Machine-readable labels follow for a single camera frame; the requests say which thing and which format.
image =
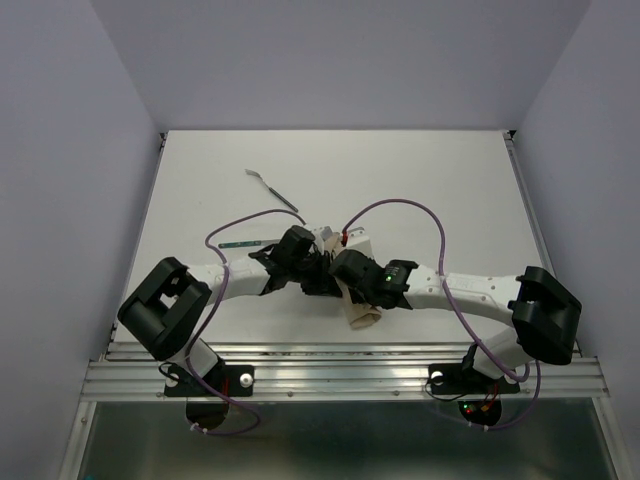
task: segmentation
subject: white table surface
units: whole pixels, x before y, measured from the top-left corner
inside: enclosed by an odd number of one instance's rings
[[[447,271],[498,276],[540,265],[502,134],[460,131],[172,131],[169,133],[127,294],[155,264],[216,263],[204,246],[214,228],[260,210],[284,208],[249,168],[300,209],[313,225],[338,231],[383,198],[404,197],[436,212],[447,235]],[[278,238],[295,223],[271,215],[220,234],[215,243]],[[433,221],[406,205],[385,205],[357,225],[369,232],[378,263],[393,258],[436,266]],[[226,250],[230,259],[251,249]],[[503,327],[469,316],[482,337]],[[305,296],[298,285],[265,297],[224,302],[205,331],[208,342],[469,341],[448,311],[384,311],[353,331],[340,300]],[[135,342],[118,326],[116,343]]]

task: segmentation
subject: white cloth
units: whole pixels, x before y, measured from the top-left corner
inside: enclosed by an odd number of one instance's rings
[[[325,251],[330,252],[332,258],[335,258],[342,250],[344,250],[344,247],[340,243],[340,239],[341,235],[339,233],[335,233],[324,242],[324,249]],[[353,303],[351,301],[349,287],[337,278],[336,282],[342,291],[342,307],[352,329],[360,330],[370,327],[380,320],[380,317],[382,316],[380,310],[368,303]]]

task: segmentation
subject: wire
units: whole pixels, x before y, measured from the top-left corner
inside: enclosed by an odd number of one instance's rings
[[[487,347],[484,344],[484,342],[480,339],[480,337],[476,335],[476,332],[473,330],[473,328],[471,328],[471,325],[469,325],[469,322],[467,322],[467,320],[464,318],[462,310],[460,310],[460,307],[458,306],[458,302],[456,301],[455,298],[453,298],[453,295],[451,294],[451,290],[449,290],[449,285],[447,285],[447,279],[444,273],[444,250],[446,245],[444,227],[442,226],[442,222],[440,222],[440,219],[438,218],[438,216],[435,213],[433,213],[432,210],[425,207],[421,203],[414,202],[413,200],[407,200],[404,198],[389,198],[386,200],[380,200],[378,202],[372,203],[368,207],[363,208],[360,212],[356,214],[355,217],[353,217],[351,220],[347,222],[347,224],[342,229],[343,238],[345,238],[344,236],[347,230],[349,229],[349,227],[353,225],[353,223],[356,220],[358,220],[361,216],[363,216],[369,210],[372,210],[375,207],[379,207],[380,205],[385,205],[387,203],[405,203],[407,205],[412,205],[414,207],[419,208],[420,210],[423,210],[424,212],[429,214],[429,216],[433,219],[433,221],[436,223],[436,226],[438,227],[438,231],[440,232],[440,256],[438,258],[438,274],[440,275],[440,280],[442,282],[442,289],[444,290],[445,296],[447,297],[447,300],[449,301],[449,304],[451,305],[452,310],[458,317],[458,320],[460,320],[460,323],[462,323],[462,326],[464,327],[464,329],[471,336],[474,343],[478,345],[480,350],[482,350],[485,353],[485,355],[489,357],[489,359],[496,365],[496,367],[500,369],[500,371],[502,371],[502,373],[504,373],[507,377],[509,377],[510,379],[516,382],[524,382],[525,380],[527,380],[527,378],[529,378],[529,373],[530,373],[529,364],[525,365],[525,371],[522,376],[516,375],[515,372],[509,369],[509,367],[507,367],[502,362],[502,360],[500,360],[497,356],[495,356],[491,352],[491,350],[489,350],[489,347]]]
[[[500,387],[498,386],[498,382],[493,384],[493,398],[491,399],[491,401],[489,402],[489,404],[487,405],[487,398],[489,398],[488,396],[485,397],[484,399],[484,404],[480,407],[480,410],[482,410],[483,412],[486,412],[487,410],[489,410],[494,403],[496,403],[496,398],[498,397],[498,391],[499,391]]]
[[[186,364],[187,364],[187,368],[189,369],[189,373],[191,374],[191,376],[196,380],[196,382],[198,382],[198,384],[204,388],[207,392],[211,393],[212,395],[215,395],[216,397],[220,398],[221,400],[224,400],[225,402],[227,402],[229,405],[234,405],[238,408],[241,408],[243,410],[245,410],[246,412],[249,412],[251,415],[253,415],[254,417],[254,422],[252,424],[250,424],[247,427],[243,427],[240,428],[238,430],[234,430],[231,432],[216,432],[213,430],[207,430],[205,428],[201,428],[198,424],[196,423],[191,423],[191,428],[203,433],[205,435],[212,435],[212,436],[222,436],[222,437],[229,437],[232,435],[239,435],[241,433],[246,433],[250,430],[253,430],[254,428],[256,428],[258,425],[260,425],[260,423],[262,423],[262,417],[260,416],[260,413],[258,412],[257,409],[255,409],[254,407],[244,403],[244,402],[240,402],[238,400],[235,400],[227,395],[225,395],[222,392],[219,392],[218,390],[216,390],[215,388],[213,388],[211,385],[209,385],[207,382],[204,381],[204,379],[198,374],[198,372],[196,372],[196,370],[193,368],[193,364],[191,363],[191,350],[193,349],[193,346],[195,345],[195,343],[198,341],[198,339],[200,338],[200,335],[202,335],[202,332],[204,332],[205,328],[207,328],[207,326],[209,325],[209,322],[211,322],[211,319],[213,318],[213,316],[216,314],[216,312],[218,311],[218,308],[220,307],[220,303],[222,302],[222,298],[224,297],[224,293],[227,290],[227,285],[229,284],[229,266],[227,265],[227,257],[224,255],[224,253],[222,253],[222,251],[216,247],[214,244],[211,243],[211,239],[217,235],[218,233],[222,232],[223,230],[226,230],[227,228],[230,228],[234,225],[238,225],[239,223],[242,222],[246,222],[247,220],[251,220],[253,218],[256,217],[261,217],[263,215],[268,215],[271,213],[285,213],[287,215],[292,215],[294,217],[296,217],[298,220],[300,220],[300,222],[302,222],[303,225],[306,224],[306,222],[304,221],[304,219],[298,215],[297,213],[294,213],[290,210],[283,210],[283,209],[272,209],[272,210],[265,210],[263,212],[259,212],[259,213],[254,213],[253,215],[248,215],[246,217],[242,217],[238,220],[234,220],[233,222],[227,223],[226,225],[223,225],[222,227],[219,227],[217,229],[215,229],[213,232],[211,232],[209,235],[207,235],[207,237],[204,240],[204,244],[207,248],[213,250],[218,257],[220,257],[220,260],[222,260],[223,262],[223,271],[224,271],[224,275],[222,277],[222,284],[220,285],[220,290],[218,291],[218,296],[216,297],[214,303],[213,303],[213,307],[211,308],[211,311],[209,312],[209,314],[206,316],[206,318],[204,319],[204,321],[202,322],[202,325],[200,325],[200,328],[196,331],[195,335],[192,337],[191,341],[189,342],[189,344],[187,345],[187,349],[185,350],[185,356],[186,356]]]

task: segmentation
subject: white wall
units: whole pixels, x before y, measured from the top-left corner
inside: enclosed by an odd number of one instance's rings
[[[602,362],[640,472],[640,2],[596,0],[531,107],[517,149],[578,337]]]
[[[0,478],[57,475],[115,316],[157,129],[86,0],[0,13]]]
[[[169,128],[515,128],[588,0],[92,0]]]

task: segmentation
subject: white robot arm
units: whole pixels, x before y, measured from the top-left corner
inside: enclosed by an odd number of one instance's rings
[[[300,283],[308,295],[339,297],[342,292],[335,280],[339,279],[349,287],[354,303],[385,309],[452,309],[443,278],[434,269],[405,260],[381,267],[362,248],[348,247],[332,258],[318,244],[317,233],[294,226],[278,244],[230,262],[222,299],[265,295],[289,281]],[[447,273],[444,278],[461,313],[509,327],[484,342],[507,368],[532,359],[552,364],[571,361],[581,305],[546,270],[527,267],[518,277]],[[216,301],[223,280],[222,265],[187,267],[175,258],[165,259],[126,300],[118,318],[155,359],[184,368],[193,330],[204,308]],[[166,297],[174,298],[172,305],[165,303]],[[189,355],[202,377],[220,364],[202,340]],[[468,388],[463,377],[488,384],[502,376],[495,361],[472,345],[455,372],[456,391]]]

